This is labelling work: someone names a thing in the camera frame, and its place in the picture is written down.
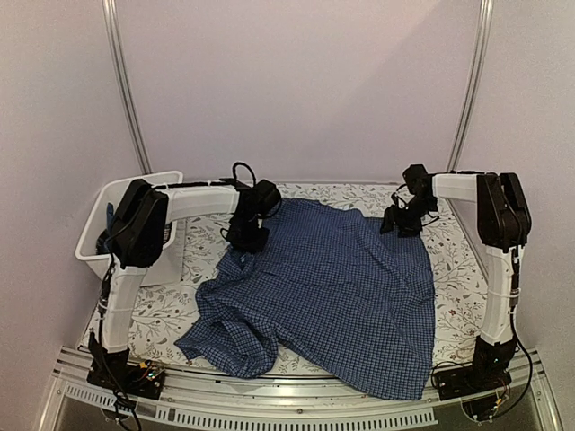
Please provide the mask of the blue plaid button shirt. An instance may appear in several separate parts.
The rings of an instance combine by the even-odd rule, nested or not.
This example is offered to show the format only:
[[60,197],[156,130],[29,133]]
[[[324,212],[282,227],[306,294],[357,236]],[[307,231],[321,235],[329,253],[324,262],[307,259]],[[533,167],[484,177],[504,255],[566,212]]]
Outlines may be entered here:
[[188,358],[254,378],[286,347],[383,400],[418,400],[432,367],[435,288],[420,237],[357,209],[287,198],[258,253],[229,249],[177,341]]

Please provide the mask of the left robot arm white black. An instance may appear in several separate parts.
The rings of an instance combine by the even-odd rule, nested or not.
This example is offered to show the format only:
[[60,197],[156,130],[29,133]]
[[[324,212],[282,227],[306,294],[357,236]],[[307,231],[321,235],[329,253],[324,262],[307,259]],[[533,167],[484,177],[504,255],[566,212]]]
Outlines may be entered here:
[[269,236],[261,220],[273,216],[280,204],[279,190],[268,180],[253,185],[236,178],[165,185],[131,181],[108,229],[99,323],[88,343],[93,382],[124,390],[134,380],[134,368],[128,364],[131,316],[145,275],[162,255],[168,224],[193,216],[229,214],[226,240],[237,250],[255,253],[263,250]]

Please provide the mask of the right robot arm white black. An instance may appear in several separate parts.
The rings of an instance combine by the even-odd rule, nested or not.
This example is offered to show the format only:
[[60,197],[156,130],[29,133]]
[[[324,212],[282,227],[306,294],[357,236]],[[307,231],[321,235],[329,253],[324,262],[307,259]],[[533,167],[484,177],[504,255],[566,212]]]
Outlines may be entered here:
[[396,230],[414,237],[422,219],[438,209],[438,200],[455,199],[476,205],[477,232],[488,258],[487,301],[480,335],[470,365],[437,374],[440,389],[484,391],[508,384],[508,367],[519,347],[515,312],[520,296],[521,260],[532,219],[520,179],[514,172],[430,173],[422,164],[402,174],[411,200],[392,196],[381,233]]

